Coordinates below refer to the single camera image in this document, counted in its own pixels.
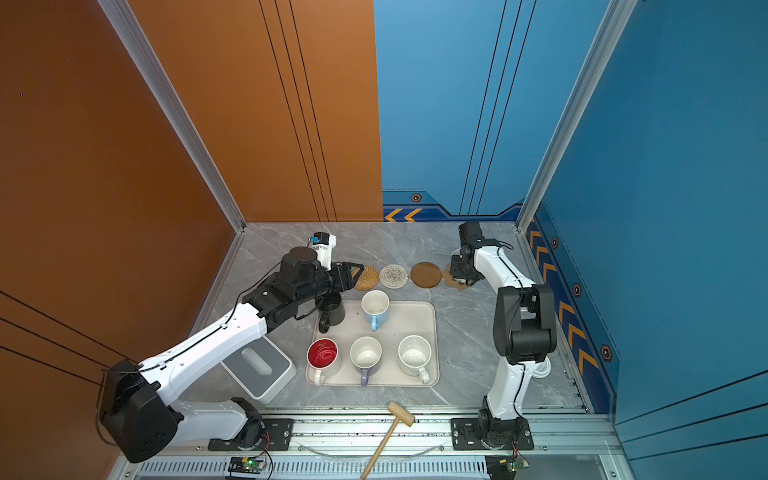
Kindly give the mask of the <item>paw print cork coaster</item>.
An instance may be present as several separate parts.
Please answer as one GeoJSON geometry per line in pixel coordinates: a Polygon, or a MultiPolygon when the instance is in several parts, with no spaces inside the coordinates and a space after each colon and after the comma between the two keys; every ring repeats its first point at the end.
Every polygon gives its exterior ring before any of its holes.
{"type": "Polygon", "coordinates": [[[445,285],[448,286],[448,287],[455,288],[457,290],[466,290],[468,288],[468,285],[466,283],[464,283],[462,281],[459,281],[459,280],[456,280],[451,275],[451,268],[450,268],[449,265],[447,265],[442,270],[442,277],[443,277],[445,285]]]}

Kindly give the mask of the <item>tan woven rattan coaster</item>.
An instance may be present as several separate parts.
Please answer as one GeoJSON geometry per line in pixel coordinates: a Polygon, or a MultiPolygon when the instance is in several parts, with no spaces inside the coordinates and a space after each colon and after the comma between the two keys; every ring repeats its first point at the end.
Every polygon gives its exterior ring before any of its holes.
{"type": "Polygon", "coordinates": [[[355,267],[352,274],[357,278],[355,289],[358,291],[372,290],[379,283],[379,272],[372,266],[365,265],[363,269],[355,267]]]}

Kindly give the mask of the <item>black mug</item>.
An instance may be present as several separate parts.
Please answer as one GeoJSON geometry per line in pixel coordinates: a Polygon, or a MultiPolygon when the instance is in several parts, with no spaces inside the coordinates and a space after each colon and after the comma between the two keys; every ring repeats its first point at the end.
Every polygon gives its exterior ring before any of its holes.
{"type": "Polygon", "coordinates": [[[327,333],[331,327],[340,325],[346,317],[340,293],[323,295],[315,300],[315,306],[319,314],[317,327],[322,334],[327,333]]]}

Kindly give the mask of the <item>round dark cork coaster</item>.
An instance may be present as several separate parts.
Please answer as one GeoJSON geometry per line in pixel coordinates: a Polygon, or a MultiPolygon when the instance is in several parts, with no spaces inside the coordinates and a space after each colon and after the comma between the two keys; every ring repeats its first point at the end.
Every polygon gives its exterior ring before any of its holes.
{"type": "Polygon", "coordinates": [[[441,282],[442,271],[434,263],[420,262],[412,267],[410,276],[416,286],[431,289],[441,282]]]}

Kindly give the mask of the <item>light blue mug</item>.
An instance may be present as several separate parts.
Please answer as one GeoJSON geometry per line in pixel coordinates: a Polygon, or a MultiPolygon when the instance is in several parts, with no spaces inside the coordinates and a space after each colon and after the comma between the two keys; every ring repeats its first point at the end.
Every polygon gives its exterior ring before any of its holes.
{"type": "Polygon", "coordinates": [[[376,332],[386,323],[389,315],[389,307],[389,296],[383,291],[371,290],[363,296],[361,300],[361,308],[364,311],[373,332],[376,332]]]}

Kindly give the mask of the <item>white woven round coaster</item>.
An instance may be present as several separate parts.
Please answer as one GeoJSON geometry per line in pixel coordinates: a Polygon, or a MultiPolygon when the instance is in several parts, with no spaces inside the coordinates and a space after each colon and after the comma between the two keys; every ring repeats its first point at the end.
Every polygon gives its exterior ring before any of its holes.
{"type": "Polygon", "coordinates": [[[387,265],[379,272],[380,283],[389,289],[395,290],[404,287],[409,280],[408,270],[397,264],[387,265]]]}

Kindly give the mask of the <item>red inside white mug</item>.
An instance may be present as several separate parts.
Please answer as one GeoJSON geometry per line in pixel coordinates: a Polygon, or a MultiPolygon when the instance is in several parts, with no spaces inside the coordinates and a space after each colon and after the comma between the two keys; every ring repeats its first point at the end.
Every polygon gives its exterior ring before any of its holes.
{"type": "Polygon", "coordinates": [[[314,341],[307,350],[307,380],[322,386],[341,369],[342,358],[337,343],[329,338],[314,341]]]}

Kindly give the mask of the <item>large white mug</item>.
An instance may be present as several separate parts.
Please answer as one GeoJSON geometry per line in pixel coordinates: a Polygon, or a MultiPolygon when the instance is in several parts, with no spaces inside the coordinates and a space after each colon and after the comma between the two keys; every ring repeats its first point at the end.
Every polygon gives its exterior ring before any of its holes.
{"type": "Polygon", "coordinates": [[[432,359],[432,347],[422,336],[406,336],[397,349],[401,370],[409,376],[418,377],[422,384],[427,385],[432,377],[427,367],[432,359]]]}

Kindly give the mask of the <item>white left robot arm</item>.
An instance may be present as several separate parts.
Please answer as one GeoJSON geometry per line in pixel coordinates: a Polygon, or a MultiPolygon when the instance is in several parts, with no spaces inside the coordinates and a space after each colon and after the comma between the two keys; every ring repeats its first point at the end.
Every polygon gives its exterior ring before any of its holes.
{"type": "Polygon", "coordinates": [[[295,318],[303,304],[353,289],[364,271],[334,262],[330,248],[292,248],[255,285],[241,292],[219,320],[168,350],[139,363],[128,359],[105,371],[97,422],[131,463],[166,447],[221,440],[246,450],[264,432],[262,416],[243,397],[224,402],[183,402],[200,377],[246,345],[295,318]]]}

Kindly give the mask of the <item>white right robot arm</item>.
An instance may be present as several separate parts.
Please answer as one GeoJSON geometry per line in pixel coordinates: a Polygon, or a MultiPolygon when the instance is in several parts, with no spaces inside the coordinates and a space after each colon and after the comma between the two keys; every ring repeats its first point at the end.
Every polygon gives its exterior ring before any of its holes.
{"type": "Polygon", "coordinates": [[[496,293],[492,338],[499,355],[494,383],[478,412],[479,439],[488,449],[531,450],[523,401],[534,378],[544,378],[557,347],[552,289],[528,278],[508,258],[507,244],[486,237],[477,222],[458,227],[453,280],[472,286],[485,280],[496,293]]]}

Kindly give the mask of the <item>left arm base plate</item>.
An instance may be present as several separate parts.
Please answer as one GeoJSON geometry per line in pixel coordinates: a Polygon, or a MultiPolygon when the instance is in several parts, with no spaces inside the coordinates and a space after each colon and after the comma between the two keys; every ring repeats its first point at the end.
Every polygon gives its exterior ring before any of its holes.
{"type": "Polygon", "coordinates": [[[207,449],[209,451],[287,451],[293,427],[293,419],[267,418],[262,421],[259,430],[254,434],[247,434],[245,440],[211,439],[207,449]]]}

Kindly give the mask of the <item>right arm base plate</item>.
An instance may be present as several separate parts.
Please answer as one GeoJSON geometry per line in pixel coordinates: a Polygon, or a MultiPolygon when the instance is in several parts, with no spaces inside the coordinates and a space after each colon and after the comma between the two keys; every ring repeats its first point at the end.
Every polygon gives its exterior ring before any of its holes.
{"type": "Polygon", "coordinates": [[[456,451],[531,451],[535,448],[533,433],[524,417],[514,420],[453,418],[450,424],[452,446],[456,451]]]}

